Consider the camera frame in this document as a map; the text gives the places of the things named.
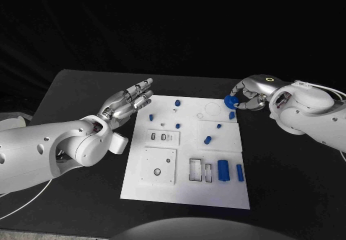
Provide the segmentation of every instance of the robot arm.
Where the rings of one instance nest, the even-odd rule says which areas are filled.
[[[115,93],[97,115],[81,120],[0,131],[0,194],[26,189],[69,170],[89,167],[128,139],[112,132],[151,100],[153,79]]]
[[[281,81],[270,75],[252,75],[225,97],[232,109],[259,110],[268,102],[270,117],[291,134],[307,134],[319,143],[346,152],[346,104],[307,82]],[[242,89],[248,102],[235,97]]]

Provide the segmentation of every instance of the black table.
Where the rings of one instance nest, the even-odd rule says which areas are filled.
[[[59,72],[32,125],[78,120],[98,113],[107,98],[147,78],[157,95],[223,99],[238,79]],[[0,228],[111,237],[156,220],[209,217],[272,229],[297,239],[346,239],[346,163],[339,151],[307,135],[288,134],[270,110],[236,111],[251,210],[120,199],[128,143],[92,167],[56,178],[39,198],[0,221]],[[133,137],[135,115],[117,129]],[[0,199],[0,216],[20,207],[45,183]]]

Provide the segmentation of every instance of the blue object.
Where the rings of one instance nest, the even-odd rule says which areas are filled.
[[[229,181],[229,161],[219,160],[218,161],[218,179],[221,181]]]
[[[235,117],[236,117],[236,114],[235,114],[235,112],[232,111],[232,112],[229,113],[229,120],[233,119]]]
[[[241,164],[236,164],[236,172],[238,172],[239,182],[244,182],[244,169]]]
[[[225,96],[225,105],[228,106],[228,108],[236,109],[235,104],[238,103],[239,103],[239,99],[236,96],[231,96],[231,95]]]
[[[210,141],[212,141],[212,137],[210,137],[210,136],[208,136],[208,137],[206,137],[206,139],[205,139],[205,141],[203,141],[203,143],[205,143],[205,144],[209,144],[209,143],[210,143]]]

